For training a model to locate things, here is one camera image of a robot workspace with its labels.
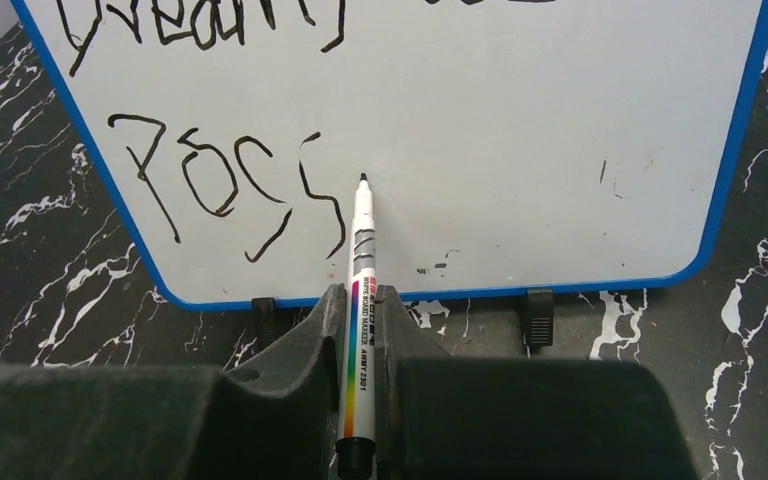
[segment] black marble surface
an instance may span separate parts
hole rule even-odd
[[[620,359],[661,381],[700,478],[768,479],[768,65],[717,248],[667,289],[559,298],[556,345],[524,352],[505,300],[412,305],[460,355]],[[288,312],[289,322],[304,312]],[[256,353],[239,312],[157,293],[28,38],[0,41],[0,362],[226,367]]]

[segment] whiteboard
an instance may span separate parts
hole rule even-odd
[[[666,285],[713,248],[768,0],[14,0],[162,292],[309,305],[361,172],[406,300]]]

